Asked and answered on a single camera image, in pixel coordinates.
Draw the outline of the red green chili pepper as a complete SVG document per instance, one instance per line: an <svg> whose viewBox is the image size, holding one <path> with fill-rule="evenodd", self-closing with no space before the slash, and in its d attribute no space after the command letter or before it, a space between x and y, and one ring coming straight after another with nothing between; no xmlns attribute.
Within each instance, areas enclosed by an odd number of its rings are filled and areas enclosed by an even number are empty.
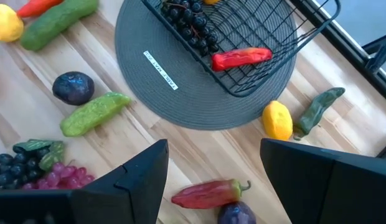
<svg viewBox="0 0 386 224"><path fill-rule="evenodd" d="M215 208L239 201L242 192L251 186L250 180L247 186L243 186L237 179L213 180L182 189L171 197L171 202L182 208Z"/></svg>

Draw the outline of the light green cucumber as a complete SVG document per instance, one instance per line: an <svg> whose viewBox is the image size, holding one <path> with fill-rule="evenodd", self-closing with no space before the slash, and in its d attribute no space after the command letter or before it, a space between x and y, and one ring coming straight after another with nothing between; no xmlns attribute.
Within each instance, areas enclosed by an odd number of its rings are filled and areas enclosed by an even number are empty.
<svg viewBox="0 0 386 224"><path fill-rule="evenodd" d="M77 108L60 122L65 137L82 136L94 127L108 121L119 113L131 98L117 92L108 92Z"/></svg>

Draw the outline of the dark green cucumber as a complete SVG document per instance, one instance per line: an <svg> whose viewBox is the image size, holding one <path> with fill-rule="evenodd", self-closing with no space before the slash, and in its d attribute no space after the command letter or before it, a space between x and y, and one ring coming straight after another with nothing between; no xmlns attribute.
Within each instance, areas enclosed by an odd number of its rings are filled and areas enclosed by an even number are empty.
<svg viewBox="0 0 386 224"><path fill-rule="evenodd" d="M38 51L82 17L94 13L99 0L64 0L36 19L23 33L20 45Z"/></svg>

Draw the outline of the dark purple onion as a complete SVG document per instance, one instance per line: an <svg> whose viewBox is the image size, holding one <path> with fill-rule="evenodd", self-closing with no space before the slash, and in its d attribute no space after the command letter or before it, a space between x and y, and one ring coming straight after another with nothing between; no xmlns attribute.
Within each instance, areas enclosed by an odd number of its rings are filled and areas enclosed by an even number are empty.
<svg viewBox="0 0 386 224"><path fill-rule="evenodd" d="M257 224L257 220L251 208L239 201L221 207L217 224Z"/></svg>

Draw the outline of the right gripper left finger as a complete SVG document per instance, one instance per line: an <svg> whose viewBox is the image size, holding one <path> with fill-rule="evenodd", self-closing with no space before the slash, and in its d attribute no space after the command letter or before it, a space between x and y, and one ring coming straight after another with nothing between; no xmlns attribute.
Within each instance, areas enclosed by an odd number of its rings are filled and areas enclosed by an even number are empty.
<svg viewBox="0 0 386 224"><path fill-rule="evenodd" d="M168 160L161 139L81 189L0 190L0 224L156 224Z"/></svg>

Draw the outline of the orange yellow lemon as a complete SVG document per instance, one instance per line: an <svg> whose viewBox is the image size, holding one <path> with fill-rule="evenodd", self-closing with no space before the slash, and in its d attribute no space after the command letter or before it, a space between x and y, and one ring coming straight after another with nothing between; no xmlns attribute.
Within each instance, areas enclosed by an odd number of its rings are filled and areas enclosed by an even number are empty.
<svg viewBox="0 0 386 224"><path fill-rule="evenodd" d="M272 138L287 141L293 133L293 120L288 108L278 101L271 101L262 114L266 134Z"/></svg>

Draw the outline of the dark purple plum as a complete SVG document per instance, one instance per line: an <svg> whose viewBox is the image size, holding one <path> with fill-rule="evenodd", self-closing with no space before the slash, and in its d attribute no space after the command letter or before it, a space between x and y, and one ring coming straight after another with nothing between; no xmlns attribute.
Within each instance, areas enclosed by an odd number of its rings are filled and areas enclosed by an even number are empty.
<svg viewBox="0 0 386 224"><path fill-rule="evenodd" d="M90 101L95 91L94 81L82 72L67 72L58 76L53 95L68 105L80 106Z"/></svg>

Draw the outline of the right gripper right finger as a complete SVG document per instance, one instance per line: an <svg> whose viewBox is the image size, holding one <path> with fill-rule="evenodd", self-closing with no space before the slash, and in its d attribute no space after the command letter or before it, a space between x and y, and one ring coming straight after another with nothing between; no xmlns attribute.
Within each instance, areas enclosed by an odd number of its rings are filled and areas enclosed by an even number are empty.
<svg viewBox="0 0 386 224"><path fill-rule="evenodd" d="M274 139L260 158L293 224L386 224L386 159Z"/></svg>

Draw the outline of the round grey woven mat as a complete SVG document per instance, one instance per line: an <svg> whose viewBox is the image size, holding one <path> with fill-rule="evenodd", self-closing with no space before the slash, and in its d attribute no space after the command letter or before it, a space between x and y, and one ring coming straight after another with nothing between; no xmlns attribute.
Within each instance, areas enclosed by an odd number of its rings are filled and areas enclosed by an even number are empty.
<svg viewBox="0 0 386 224"><path fill-rule="evenodd" d="M160 117L191 129L247 124L287 86L290 60L251 95L228 94L141 0L124 0L115 32L118 65L136 97Z"/></svg>

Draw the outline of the black grape bunch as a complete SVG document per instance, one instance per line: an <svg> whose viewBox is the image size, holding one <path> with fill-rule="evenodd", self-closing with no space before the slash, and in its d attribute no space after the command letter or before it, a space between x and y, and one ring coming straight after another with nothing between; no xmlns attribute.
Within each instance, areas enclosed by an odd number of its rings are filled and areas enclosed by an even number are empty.
<svg viewBox="0 0 386 224"><path fill-rule="evenodd" d="M34 184L64 158L62 141L30 139L13 145L14 154L0 154L0 190Z"/></svg>
<svg viewBox="0 0 386 224"><path fill-rule="evenodd" d="M162 0L161 14L202 57L219 51L218 36L209 28L199 0Z"/></svg>

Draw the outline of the pink grape bunch with leaf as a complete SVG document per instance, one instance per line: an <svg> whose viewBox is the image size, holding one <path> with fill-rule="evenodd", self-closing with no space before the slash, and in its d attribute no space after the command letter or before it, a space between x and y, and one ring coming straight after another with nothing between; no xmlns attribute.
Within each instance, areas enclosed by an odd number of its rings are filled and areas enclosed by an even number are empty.
<svg viewBox="0 0 386 224"><path fill-rule="evenodd" d="M88 174L85 167L64 165L55 163L51 170L42 178L34 182L24 184L21 189L26 190L49 190L49 189L81 189L95 180Z"/></svg>

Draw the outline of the orange carrot with green top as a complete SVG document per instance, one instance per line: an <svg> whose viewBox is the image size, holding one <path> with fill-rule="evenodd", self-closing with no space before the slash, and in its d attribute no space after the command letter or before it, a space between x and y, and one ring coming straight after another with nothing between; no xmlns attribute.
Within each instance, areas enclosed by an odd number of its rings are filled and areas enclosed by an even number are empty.
<svg viewBox="0 0 386 224"><path fill-rule="evenodd" d="M37 17L63 1L64 0L30 0L17 11L17 15L21 18Z"/></svg>

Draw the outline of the dark green chili pepper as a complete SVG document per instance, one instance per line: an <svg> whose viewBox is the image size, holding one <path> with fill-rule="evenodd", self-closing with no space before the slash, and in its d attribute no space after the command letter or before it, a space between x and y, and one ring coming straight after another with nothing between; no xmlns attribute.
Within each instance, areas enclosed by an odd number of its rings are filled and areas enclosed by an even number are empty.
<svg viewBox="0 0 386 224"><path fill-rule="evenodd" d="M324 112L345 93L343 87L331 88L316 96L310 106L293 123L293 139L300 141L320 122Z"/></svg>

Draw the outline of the long red pepper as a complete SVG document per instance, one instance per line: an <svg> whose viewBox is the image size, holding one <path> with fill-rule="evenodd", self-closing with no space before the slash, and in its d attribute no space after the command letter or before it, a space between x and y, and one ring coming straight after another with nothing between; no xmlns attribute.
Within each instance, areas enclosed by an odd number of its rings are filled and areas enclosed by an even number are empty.
<svg viewBox="0 0 386 224"><path fill-rule="evenodd" d="M213 54L212 70L219 72L242 65L260 63L270 60L272 55L270 49L262 47L249 47Z"/></svg>

